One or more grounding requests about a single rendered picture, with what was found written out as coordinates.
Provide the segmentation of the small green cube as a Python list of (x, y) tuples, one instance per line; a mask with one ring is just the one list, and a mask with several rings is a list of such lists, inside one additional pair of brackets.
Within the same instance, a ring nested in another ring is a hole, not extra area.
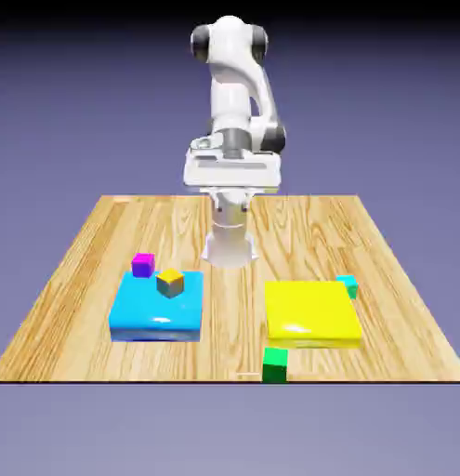
[(266, 347), (263, 356), (263, 383), (282, 384), (287, 380), (288, 350)]

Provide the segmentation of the large blue box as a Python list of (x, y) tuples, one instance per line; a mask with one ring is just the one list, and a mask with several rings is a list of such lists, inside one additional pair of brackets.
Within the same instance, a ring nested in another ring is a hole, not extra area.
[(184, 273), (184, 291), (165, 297), (157, 279), (127, 271), (117, 290), (108, 323), (113, 341), (197, 342), (201, 336), (204, 275)]

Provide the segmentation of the large yellow box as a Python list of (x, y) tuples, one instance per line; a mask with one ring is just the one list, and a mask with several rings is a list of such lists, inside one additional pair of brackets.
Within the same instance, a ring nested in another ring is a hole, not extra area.
[(339, 281), (266, 282), (264, 298), (272, 347), (354, 348), (361, 343), (359, 318)]

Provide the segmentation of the small orange cube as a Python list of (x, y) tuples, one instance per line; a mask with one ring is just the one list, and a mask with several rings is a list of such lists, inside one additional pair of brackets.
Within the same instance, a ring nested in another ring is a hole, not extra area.
[(156, 275), (157, 291), (166, 298), (175, 298), (184, 291), (184, 274), (173, 268)]

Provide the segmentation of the small teal cube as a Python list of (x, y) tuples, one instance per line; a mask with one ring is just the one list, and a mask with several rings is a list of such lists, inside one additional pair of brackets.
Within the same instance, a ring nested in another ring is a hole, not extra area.
[(355, 299), (357, 297), (359, 285), (356, 278), (353, 275), (349, 275), (349, 274), (337, 275), (336, 279), (338, 282), (341, 282), (344, 284), (348, 292), (348, 295), (351, 299)]

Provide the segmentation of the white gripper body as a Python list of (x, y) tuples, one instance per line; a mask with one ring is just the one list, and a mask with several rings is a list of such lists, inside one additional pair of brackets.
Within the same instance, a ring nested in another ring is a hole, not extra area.
[(250, 189), (277, 191), (281, 185), (281, 156), (243, 150), (242, 159), (224, 158), (220, 149), (188, 149), (183, 182), (191, 190)]

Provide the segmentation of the small magenta cube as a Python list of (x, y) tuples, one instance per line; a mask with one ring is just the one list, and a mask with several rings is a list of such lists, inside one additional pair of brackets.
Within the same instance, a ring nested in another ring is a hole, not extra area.
[(131, 262), (131, 270), (136, 278), (150, 278), (155, 271), (155, 255), (136, 253)]

